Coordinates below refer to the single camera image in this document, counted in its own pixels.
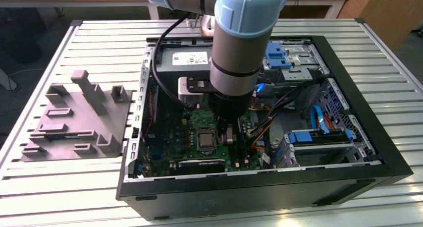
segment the white table leg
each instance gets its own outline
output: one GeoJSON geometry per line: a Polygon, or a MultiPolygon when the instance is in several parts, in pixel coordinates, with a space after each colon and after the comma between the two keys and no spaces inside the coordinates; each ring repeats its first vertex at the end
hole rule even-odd
{"type": "Polygon", "coordinates": [[[14,91],[18,87],[17,83],[8,77],[7,73],[0,69],[0,85],[10,91],[14,91]]]}
{"type": "Polygon", "coordinates": [[[150,12],[150,19],[158,20],[159,19],[159,10],[158,6],[155,6],[153,3],[147,2],[149,12],[150,12]]]}
{"type": "Polygon", "coordinates": [[[342,11],[345,0],[335,0],[334,4],[331,5],[329,12],[326,13],[325,19],[337,19],[339,12],[342,11]]]}

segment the robotic arm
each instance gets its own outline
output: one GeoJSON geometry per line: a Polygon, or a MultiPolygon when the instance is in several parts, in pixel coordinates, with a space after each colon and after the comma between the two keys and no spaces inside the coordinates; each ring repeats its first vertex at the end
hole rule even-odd
{"type": "Polygon", "coordinates": [[[267,43],[287,0],[150,0],[151,3],[215,16],[210,81],[218,92],[210,107],[226,121],[250,106],[267,43]]]}

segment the black computer chassis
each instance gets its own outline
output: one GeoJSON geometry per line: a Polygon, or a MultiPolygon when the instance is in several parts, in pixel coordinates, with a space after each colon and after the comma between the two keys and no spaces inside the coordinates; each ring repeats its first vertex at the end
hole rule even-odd
{"type": "MultiPolygon", "coordinates": [[[[183,39],[207,39],[190,37],[183,39]]],[[[262,171],[254,175],[218,175],[193,179],[123,182],[126,152],[117,199],[147,220],[206,217],[341,204],[377,186],[413,175],[401,152],[323,36],[275,36],[310,39],[331,71],[382,165],[299,171],[262,171]]]]}

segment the floor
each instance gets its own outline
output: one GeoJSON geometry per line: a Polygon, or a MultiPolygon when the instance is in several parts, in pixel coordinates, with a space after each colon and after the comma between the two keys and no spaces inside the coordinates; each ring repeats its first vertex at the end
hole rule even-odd
{"type": "MultiPolygon", "coordinates": [[[[53,8],[41,8],[39,11],[49,27],[46,32],[35,36],[43,50],[43,56],[35,63],[22,65],[0,49],[2,69],[8,74],[26,69],[46,69],[73,20],[150,19],[147,7],[114,7],[113,11],[105,7],[66,8],[65,17],[58,17],[53,8]]],[[[159,15],[163,19],[177,19],[181,18],[182,12],[161,8],[159,15]]],[[[418,37],[417,33],[411,33],[395,54],[418,80],[423,82],[423,38],[418,37]]],[[[0,147],[42,75],[43,71],[39,70],[26,71],[15,75],[13,78],[21,87],[15,93],[0,87],[0,147]]]]}

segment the orange wire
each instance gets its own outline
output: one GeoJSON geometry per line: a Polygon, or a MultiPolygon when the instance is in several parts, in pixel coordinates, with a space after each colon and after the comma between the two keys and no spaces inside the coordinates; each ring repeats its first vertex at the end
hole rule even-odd
{"type": "Polygon", "coordinates": [[[265,147],[262,147],[262,146],[253,146],[251,148],[253,148],[253,149],[261,149],[261,150],[265,150],[265,147]]]}
{"type": "MultiPolygon", "coordinates": [[[[254,99],[251,100],[251,107],[254,109],[262,109],[262,107],[257,107],[255,106],[255,101],[257,101],[257,97],[254,97],[254,99]]],[[[265,109],[269,110],[269,111],[271,110],[271,108],[269,106],[265,106],[265,109]]]]}
{"type": "Polygon", "coordinates": [[[270,125],[262,130],[257,140],[253,142],[253,145],[251,145],[251,148],[255,148],[255,144],[258,143],[258,140],[261,139],[261,137],[263,136],[265,132],[271,128],[271,125],[273,125],[274,121],[270,123],[270,125]]]}

